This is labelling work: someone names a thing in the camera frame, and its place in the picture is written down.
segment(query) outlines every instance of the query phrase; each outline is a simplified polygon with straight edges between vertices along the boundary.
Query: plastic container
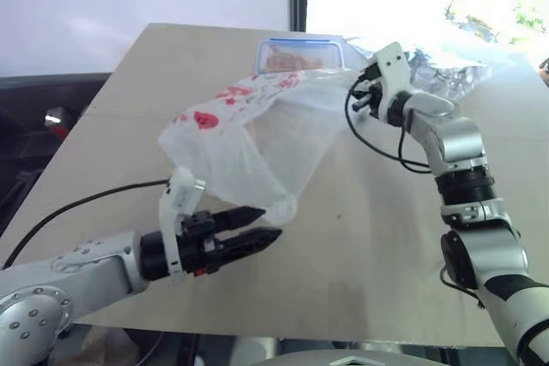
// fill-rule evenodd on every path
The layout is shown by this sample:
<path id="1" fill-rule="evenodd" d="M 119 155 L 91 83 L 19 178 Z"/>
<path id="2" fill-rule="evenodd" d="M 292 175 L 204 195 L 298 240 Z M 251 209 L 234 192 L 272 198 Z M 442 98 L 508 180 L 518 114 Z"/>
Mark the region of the plastic container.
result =
<path id="1" fill-rule="evenodd" d="M 342 69 L 341 47 L 327 39 L 271 38 L 259 45 L 256 75 L 307 69 Z"/>

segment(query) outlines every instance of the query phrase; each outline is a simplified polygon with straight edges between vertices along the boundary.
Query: white wall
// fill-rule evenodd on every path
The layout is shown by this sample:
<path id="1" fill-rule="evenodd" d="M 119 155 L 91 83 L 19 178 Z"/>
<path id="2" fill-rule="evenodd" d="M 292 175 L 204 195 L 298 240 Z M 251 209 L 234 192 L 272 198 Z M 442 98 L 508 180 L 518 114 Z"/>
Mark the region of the white wall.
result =
<path id="1" fill-rule="evenodd" d="M 0 76 L 112 71 L 151 21 L 289 28 L 289 0 L 0 0 Z"/>

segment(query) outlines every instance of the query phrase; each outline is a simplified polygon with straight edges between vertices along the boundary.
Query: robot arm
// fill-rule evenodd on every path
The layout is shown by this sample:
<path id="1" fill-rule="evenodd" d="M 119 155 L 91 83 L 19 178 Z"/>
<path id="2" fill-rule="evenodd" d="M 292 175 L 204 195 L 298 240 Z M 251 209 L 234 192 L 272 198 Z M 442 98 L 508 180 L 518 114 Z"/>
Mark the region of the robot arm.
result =
<path id="1" fill-rule="evenodd" d="M 401 47 L 391 44 L 360 76 L 367 90 L 355 97 L 424 148 L 450 227 L 441 238 L 449 276 L 475 290 L 516 361 L 549 364 L 549 286 L 528 277 L 526 252 L 494 193 L 480 132 L 457 104 L 413 91 L 409 74 Z"/>
<path id="2" fill-rule="evenodd" d="M 90 241 L 47 261 L 1 271 L 0 365 L 39 364 L 73 320 L 145 291 L 150 281 L 214 273 L 281 234 L 259 227 L 219 240 L 217 233 L 249 225 L 264 211 L 193 213 L 202 192 L 203 182 L 177 169 L 160 198 L 160 231 Z"/>

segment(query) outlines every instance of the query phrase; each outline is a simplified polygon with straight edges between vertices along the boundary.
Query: beige tabletop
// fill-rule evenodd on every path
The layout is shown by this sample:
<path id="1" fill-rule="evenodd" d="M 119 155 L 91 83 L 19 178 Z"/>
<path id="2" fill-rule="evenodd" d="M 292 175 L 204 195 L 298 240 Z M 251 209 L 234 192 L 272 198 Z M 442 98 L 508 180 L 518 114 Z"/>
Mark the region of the beige tabletop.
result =
<path id="1" fill-rule="evenodd" d="M 7 256 L 46 214 L 104 189 L 168 177 L 157 137 L 183 108 L 252 73 L 257 43 L 303 36 L 217 27 L 149 26 L 55 154 L 0 242 Z M 349 66 L 359 55 L 344 45 Z M 461 102 L 486 144 L 497 192 L 549 282 L 549 90 L 519 59 Z M 371 119 L 373 142 L 395 150 L 398 130 Z M 424 159 L 415 143 L 409 157 Z M 127 230 L 158 230 L 160 188 L 78 207 L 51 222 L 19 261 Z M 406 172 L 346 130 L 270 248 L 183 284 L 155 282 L 82 322 L 192 333 L 353 339 L 422 345 L 501 345 L 485 311 L 438 281 L 446 227 L 432 177 Z M 201 207 L 229 205 L 206 196 Z"/>

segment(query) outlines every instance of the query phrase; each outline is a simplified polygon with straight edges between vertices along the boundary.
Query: plastic bag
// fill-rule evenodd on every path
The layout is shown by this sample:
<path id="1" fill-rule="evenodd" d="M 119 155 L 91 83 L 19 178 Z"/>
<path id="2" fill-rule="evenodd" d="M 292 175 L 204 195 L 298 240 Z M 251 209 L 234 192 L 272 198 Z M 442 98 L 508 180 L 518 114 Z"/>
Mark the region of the plastic bag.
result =
<path id="1" fill-rule="evenodd" d="M 347 43 L 366 58 L 374 53 L 368 50 L 364 38 L 349 38 Z M 412 86 L 446 99 L 459 100 L 492 76 L 492 64 L 465 59 L 447 51 L 427 51 L 418 45 L 406 49 Z"/>
<path id="2" fill-rule="evenodd" d="M 297 213 L 298 198 L 335 136 L 358 76 L 349 69 L 255 75 L 185 110 L 160 135 L 176 164 L 223 201 L 261 207 L 272 225 Z"/>

